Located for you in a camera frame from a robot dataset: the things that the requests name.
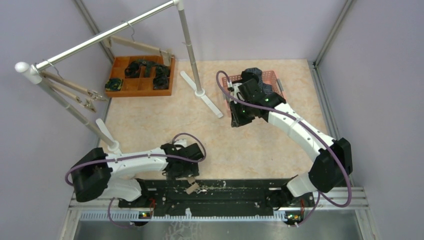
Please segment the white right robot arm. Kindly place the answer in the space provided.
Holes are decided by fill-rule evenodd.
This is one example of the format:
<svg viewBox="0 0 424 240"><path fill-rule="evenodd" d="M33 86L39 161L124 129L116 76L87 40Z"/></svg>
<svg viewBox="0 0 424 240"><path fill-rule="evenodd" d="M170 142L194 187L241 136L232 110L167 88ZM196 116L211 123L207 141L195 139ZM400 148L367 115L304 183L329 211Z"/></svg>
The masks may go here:
<svg viewBox="0 0 424 240"><path fill-rule="evenodd" d="M303 194L330 192L352 173L352 149L345 138L335 139L313 127L298 115L286 99L263 82L259 69L247 69L236 78L223 78L231 113L231 126L238 128L255 119L285 132L309 156L313 164L309 172L292 178L284 187L281 199L295 206Z"/></svg>

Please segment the beige hanger of black underwear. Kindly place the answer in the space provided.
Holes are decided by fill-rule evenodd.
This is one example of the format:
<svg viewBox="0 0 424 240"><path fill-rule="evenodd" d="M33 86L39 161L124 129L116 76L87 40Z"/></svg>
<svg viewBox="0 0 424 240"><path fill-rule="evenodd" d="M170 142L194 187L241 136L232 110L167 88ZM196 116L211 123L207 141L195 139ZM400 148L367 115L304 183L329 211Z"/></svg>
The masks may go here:
<svg viewBox="0 0 424 240"><path fill-rule="evenodd" d="M159 56L159 57L162 58L163 64L165 66L167 66L167 67L171 66L174 54L172 53L172 51L170 49L163 50L163 49L156 47L156 46L153 46L153 45L149 45L149 44L146 44L146 43L143 43L143 42L135 41L135 39L134 39L134 34L135 34L134 27L128 21L123 21L123 23L126 23L128 26L130 26L132 31L133 31L133 33L131 35L131 39L120 37L120 36L117 36L117 35L112 35L112 36L102 40L102 43L107 48L111 48L112 42L114 42L114 43L122 45L122 46L130 47L130 48L133 48L135 50L139 50L139 51L143 51L143 52L153 54L155 56Z"/></svg>

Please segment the navy white striped underwear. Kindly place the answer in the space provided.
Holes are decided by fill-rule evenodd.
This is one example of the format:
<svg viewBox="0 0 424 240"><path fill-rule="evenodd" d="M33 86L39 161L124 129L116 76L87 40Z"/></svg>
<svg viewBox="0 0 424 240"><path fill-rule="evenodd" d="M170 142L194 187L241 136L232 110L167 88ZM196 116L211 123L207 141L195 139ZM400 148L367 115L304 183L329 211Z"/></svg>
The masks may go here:
<svg viewBox="0 0 424 240"><path fill-rule="evenodd" d="M263 90L265 94L273 92L273 87L263 81L263 71L257 67L247 68L241 72L241 78L243 81L255 79L258 86Z"/></svg>

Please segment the beige hanger of navy underwear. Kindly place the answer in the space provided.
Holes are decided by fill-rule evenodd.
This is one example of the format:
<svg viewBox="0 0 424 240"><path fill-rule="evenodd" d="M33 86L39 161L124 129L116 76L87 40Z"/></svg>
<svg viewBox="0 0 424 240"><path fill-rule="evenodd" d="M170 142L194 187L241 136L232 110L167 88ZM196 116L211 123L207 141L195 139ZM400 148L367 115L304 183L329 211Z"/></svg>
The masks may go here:
<svg viewBox="0 0 424 240"><path fill-rule="evenodd" d="M188 183L190 184L190 186L185 190L185 192L190 195L193 192L197 191L200 189L199 184L196 182L196 179L191 176L191 177L187 177L186 180L188 181Z"/></svg>

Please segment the aluminium frame rail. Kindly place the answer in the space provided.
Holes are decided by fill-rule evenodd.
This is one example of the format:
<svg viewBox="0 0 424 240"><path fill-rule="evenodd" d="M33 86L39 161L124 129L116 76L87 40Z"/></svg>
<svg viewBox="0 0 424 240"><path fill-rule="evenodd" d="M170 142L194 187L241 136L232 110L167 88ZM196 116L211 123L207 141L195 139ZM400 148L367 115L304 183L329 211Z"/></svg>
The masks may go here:
<svg viewBox="0 0 424 240"><path fill-rule="evenodd" d="M335 187L325 195L333 202L341 205L348 200L348 189L346 187ZM75 194L72 196L68 208L76 209L105 209L111 199L97 198L88 202L77 202ZM329 202L325 197L321 196L318 203L318 210L336 210L336 206ZM363 187L351 187L350 204L344 208L345 210L369 210L370 205Z"/></svg>

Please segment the beige hanger of striped underwear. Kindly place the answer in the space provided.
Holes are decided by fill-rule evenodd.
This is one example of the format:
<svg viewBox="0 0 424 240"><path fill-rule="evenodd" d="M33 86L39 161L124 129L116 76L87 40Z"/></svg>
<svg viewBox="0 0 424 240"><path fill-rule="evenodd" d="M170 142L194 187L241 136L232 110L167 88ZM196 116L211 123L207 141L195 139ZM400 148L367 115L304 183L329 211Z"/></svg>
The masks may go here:
<svg viewBox="0 0 424 240"><path fill-rule="evenodd" d="M93 113L97 112L96 107L93 104L93 99L91 99L90 97L87 96L87 98L85 98L85 100L83 100L81 97L79 97L75 93L72 93L69 90L66 90L65 89L66 86L64 86L64 85L62 85L58 82L49 80L49 84L55 91L57 91L57 92L63 94L64 96L70 98L71 100L75 101L80 106L84 107L85 109L87 109L87 110L89 110Z"/></svg>

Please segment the orange wooden tray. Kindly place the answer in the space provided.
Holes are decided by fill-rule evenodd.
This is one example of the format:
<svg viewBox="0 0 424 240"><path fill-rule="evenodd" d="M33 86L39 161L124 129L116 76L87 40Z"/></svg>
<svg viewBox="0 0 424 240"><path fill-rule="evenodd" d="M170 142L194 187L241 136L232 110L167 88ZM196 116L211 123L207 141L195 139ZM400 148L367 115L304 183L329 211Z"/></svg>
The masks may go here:
<svg viewBox="0 0 424 240"><path fill-rule="evenodd" d="M175 65L175 57L166 66L156 55L117 56L104 93L109 98L171 96Z"/></svg>

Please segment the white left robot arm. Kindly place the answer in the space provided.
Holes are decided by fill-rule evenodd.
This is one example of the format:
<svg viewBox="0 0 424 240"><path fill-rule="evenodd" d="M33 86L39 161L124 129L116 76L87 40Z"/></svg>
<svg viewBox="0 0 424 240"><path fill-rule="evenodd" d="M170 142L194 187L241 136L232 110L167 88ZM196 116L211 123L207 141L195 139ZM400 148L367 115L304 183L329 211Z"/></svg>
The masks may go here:
<svg viewBox="0 0 424 240"><path fill-rule="evenodd" d="M136 174L163 172L172 180L196 177L198 164L205 158L202 144L188 144L185 139L133 153L106 153L103 148L96 147L71 167L65 180L73 186L79 203L118 198L144 207L149 203L150 193L133 178Z"/></svg>

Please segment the beige clip hanger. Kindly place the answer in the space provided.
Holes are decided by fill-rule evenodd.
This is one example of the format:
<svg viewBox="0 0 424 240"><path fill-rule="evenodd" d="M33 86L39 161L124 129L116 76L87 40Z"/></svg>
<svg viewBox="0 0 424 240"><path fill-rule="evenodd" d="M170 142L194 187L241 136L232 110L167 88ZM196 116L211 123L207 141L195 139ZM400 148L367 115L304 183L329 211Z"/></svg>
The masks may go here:
<svg viewBox="0 0 424 240"><path fill-rule="evenodd" d="M53 74L53 73L48 72L48 71L42 71L40 73L40 75L42 77L53 80L53 81L55 81L59 84L62 84L62 85L66 86L66 87L68 87L72 90L75 90L75 91L77 91L77 92L79 92L83 95L86 95L86 96L90 97L92 100L106 101L106 98L104 96L102 96L101 94L99 94L97 91L85 88L85 87L78 85L78 84L76 84L76 83L74 83L70 80L67 80L67 79L65 79L65 78L63 78L59 75Z"/></svg>

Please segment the pink plastic basket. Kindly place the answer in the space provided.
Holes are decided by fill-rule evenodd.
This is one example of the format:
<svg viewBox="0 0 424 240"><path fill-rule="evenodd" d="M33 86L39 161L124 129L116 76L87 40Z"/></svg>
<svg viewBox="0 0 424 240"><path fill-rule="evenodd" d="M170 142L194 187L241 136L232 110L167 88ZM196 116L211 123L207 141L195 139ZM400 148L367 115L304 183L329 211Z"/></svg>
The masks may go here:
<svg viewBox="0 0 424 240"><path fill-rule="evenodd" d="M265 94L263 90L258 86L257 81L253 78L249 80L242 80L241 74L228 76L225 75L221 79L222 87L224 88L225 97L227 100L227 105L230 109L230 102L232 100L241 104L241 100L233 97L228 87L231 87L232 84L240 83L241 86L239 90L241 92L242 97L244 98L244 102L251 105L264 106L268 108L274 108L278 104L286 103L286 99L282 95L280 91L278 91L273 84L276 83L276 75L273 71L262 71L262 78L266 84L272 85L273 92L269 94ZM251 109L250 106L244 107L244 111L247 115L249 115L249 111Z"/></svg>

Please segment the silver clothes rack rail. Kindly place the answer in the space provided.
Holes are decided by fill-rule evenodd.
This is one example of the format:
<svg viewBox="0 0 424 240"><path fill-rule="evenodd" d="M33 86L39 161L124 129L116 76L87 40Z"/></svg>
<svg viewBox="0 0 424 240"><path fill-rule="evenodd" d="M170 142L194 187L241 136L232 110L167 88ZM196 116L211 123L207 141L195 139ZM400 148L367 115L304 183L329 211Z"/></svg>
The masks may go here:
<svg viewBox="0 0 424 240"><path fill-rule="evenodd" d="M79 122L81 122L83 125L85 125L89 130L91 130L95 135L98 136L98 138L105 142L107 144L108 150L112 151L113 153L121 153L120 149L120 143L113 139L111 133L107 129L104 121L102 119L97 119L96 124L93 124L90 122L80 111L78 111L74 106L72 106L67 100L65 100L62 96L57 93L54 88L53 84L46 80L42 76L42 71L48 67L54 67L56 63L59 63L68 57L71 57L72 55L85 50L86 48L100 43L103 40L106 40L115 34L132 27L133 25L157 14L160 13L168 8L171 8L175 6L179 19L180 24L182 27L182 32L184 35L185 42L183 43L187 48L187 53L189 56L189 61L191 65L191 70L194 76L194 80L192 80L184 71L180 72L180 75L183 77L183 79L186 81L186 83L189 84L189 86L194 90L194 94L196 97L201 99L208 108L218 117L222 118L224 115L219 110L219 108L213 103L213 101L206 95L205 89L201 85L201 80L199 76L199 71L197 67L197 62L195 58L195 53L191 41L189 26L187 22L187 17L185 14L185 7L184 2L182 0L170 0L168 2L165 2L141 15L138 15L128 21L124 21L120 23L119 25L95 34L93 37L89 38L88 40L78 44L77 46L74 46L56 56L53 56L47 60L43 60L40 63L34 63L34 64L28 64L26 62L18 62L15 64L14 69L17 73L22 74L26 79L28 79L31 83L34 85L38 85L45 93L50 95L57 103L62 105L71 115L73 115Z"/></svg>

